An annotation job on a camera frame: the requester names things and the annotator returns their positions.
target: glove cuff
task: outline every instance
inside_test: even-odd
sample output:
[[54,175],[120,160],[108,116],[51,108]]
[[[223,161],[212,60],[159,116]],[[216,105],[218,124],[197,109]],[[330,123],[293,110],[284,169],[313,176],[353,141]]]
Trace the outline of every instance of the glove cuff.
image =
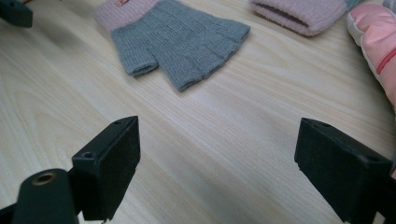
[[249,0],[257,13],[301,35],[318,35],[361,0]]
[[118,48],[120,62],[125,73],[133,77],[144,75],[158,67],[157,60],[147,49],[135,49],[134,51]]
[[94,17],[111,32],[142,18],[160,0],[131,0],[119,5],[120,0],[107,0],[94,11]]

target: pink fabric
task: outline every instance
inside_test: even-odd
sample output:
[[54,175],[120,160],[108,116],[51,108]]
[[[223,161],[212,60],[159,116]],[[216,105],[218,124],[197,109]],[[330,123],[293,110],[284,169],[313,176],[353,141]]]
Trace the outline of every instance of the pink fabric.
[[348,31],[393,105],[396,105],[396,19],[386,7],[367,4],[352,9]]
[[94,17],[109,32],[143,17],[160,0],[130,0],[119,6],[120,0],[107,0],[96,8]]
[[344,0],[249,0],[265,18],[302,35],[317,35],[347,11]]

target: black 3d-printed part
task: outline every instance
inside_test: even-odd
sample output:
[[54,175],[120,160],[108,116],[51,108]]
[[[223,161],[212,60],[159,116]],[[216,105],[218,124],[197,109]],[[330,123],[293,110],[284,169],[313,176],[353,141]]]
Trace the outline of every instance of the black 3d-printed part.
[[23,181],[12,224],[77,224],[69,177],[51,169]]
[[86,220],[112,219],[140,161],[138,118],[111,123],[72,161],[77,211]]
[[0,223],[8,224],[11,223],[14,216],[15,204],[7,206],[0,210]]
[[33,24],[33,11],[19,1],[0,0],[0,18],[24,28],[30,28]]
[[294,160],[343,221],[373,222],[391,161],[312,119],[301,120]]

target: wooden table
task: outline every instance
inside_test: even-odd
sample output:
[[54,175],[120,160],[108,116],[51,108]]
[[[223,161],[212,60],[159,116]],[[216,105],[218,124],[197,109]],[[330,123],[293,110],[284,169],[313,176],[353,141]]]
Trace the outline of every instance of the wooden table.
[[26,177],[70,169],[110,122],[134,115],[142,159],[111,223],[341,223],[294,162],[301,118],[394,158],[392,107],[345,16],[306,38],[245,0],[182,0],[251,32],[218,72],[180,93],[161,69],[125,75],[92,17],[102,2],[35,0],[32,29],[0,21],[0,207],[16,202]]

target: red stripe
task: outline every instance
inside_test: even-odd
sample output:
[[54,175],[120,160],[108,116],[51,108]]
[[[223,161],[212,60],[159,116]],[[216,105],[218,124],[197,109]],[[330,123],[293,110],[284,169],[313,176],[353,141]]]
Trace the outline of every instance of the red stripe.
[[384,69],[385,65],[390,61],[390,59],[393,58],[393,56],[396,55],[396,49],[394,49],[393,51],[391,51],[387,57],[385,57],[382,62],[378,65],[378,67],[376,68],[376,73],[380,74],[382,72],[382,69]]

